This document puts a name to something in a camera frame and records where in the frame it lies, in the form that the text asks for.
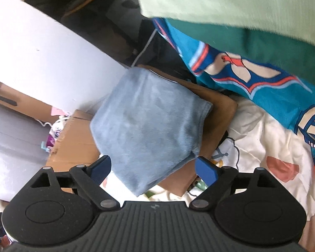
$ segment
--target blue towel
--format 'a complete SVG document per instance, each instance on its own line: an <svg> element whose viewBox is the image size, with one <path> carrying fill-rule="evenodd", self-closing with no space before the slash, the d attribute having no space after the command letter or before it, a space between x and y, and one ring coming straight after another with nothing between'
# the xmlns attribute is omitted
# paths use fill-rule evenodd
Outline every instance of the blue towel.
<svg viewBox="0 0 315 252"><path fill-rule="evenodd" d="M211 108L182 85L136 67L122 77L90 128L115 175L139 196L198 156Z"/></svg>

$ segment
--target folded towel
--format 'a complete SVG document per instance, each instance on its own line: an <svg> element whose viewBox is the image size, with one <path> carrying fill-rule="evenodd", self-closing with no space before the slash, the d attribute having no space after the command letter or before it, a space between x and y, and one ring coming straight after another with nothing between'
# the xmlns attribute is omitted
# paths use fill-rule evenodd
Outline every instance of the folded towel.
<svg viewBox="0 0 315 252"><path fill-rule="evenodd" d="M211 107L174 81L132 68L90 127L115 175L139 196L198 156Z"/></svg>
<svg viewBox="0 0 315 252"><path fill-rule="evenodd" d="M273 32L315 45L315 0L139 0L143 16Z"/></svg>

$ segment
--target pink fabric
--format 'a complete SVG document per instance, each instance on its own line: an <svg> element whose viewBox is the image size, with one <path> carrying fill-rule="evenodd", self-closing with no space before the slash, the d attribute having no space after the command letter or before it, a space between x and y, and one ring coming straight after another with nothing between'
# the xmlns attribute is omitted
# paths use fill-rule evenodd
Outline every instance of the pink fabric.
<svg viewBox="0 0 315 252"><path fill-rule="evenodd" d="M271 173L284 183L293 180L300 171L299 165L287 163L272 156L267 157L266 164Z"/></svg>
<svg viewBox="0 0 315 252"><path fill-rule="evenodd" d="M50 115L66 115L66 113L58 108L55 108L55 107L51 107L51 112L50 112Z"/></svg>

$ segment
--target light green fabric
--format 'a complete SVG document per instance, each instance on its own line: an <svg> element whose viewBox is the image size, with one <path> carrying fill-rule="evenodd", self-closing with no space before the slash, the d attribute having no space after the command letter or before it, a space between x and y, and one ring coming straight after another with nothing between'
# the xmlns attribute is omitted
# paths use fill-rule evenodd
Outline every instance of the light green fabric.
<svg viewBox="0 0 315 252"><path fill-rule="evenodd" d="M139 0L146 17L258 29L315 45L315 0Z"/></svg>

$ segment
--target brown cardboard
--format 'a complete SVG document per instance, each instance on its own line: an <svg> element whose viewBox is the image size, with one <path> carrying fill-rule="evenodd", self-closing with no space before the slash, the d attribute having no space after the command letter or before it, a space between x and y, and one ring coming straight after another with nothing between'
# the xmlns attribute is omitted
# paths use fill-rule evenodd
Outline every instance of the brown cardboard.
<svg viewBox="0 0 315 252"><path fill-rule="evenodd" d="M68 171L75 165L91 165L99 151L90 132L92 115L76 110L67 121L47 161L54 171Z"/></svg>
<svg viewBox="0 0 315 252"><path fill-rule="evenodd" d="M23 113L42 122L54 123L58 116L51 116L51 106L35 98L27 96L0 82L0 96L16 101L17 106L12 106L0 100L0 104Z"/></svg>
<svg viewBox="0 0 315 252"><path fill-rule="evenodd" d="M204 156L210 160L213 152L216 150L220 140L232 121L232 118L237 110L237 103L228 96L225 96L217 91L185 80L180 80L165 74L156 68L142 65L140 67L150 69L162 77L178 82L200 98L213 104L212 110L204 121L202 144L200 149L200 156ZM159 186L181 197L196 177L195 161L192 160L178 171L169 175L165 180L161 181Z"/></svg>

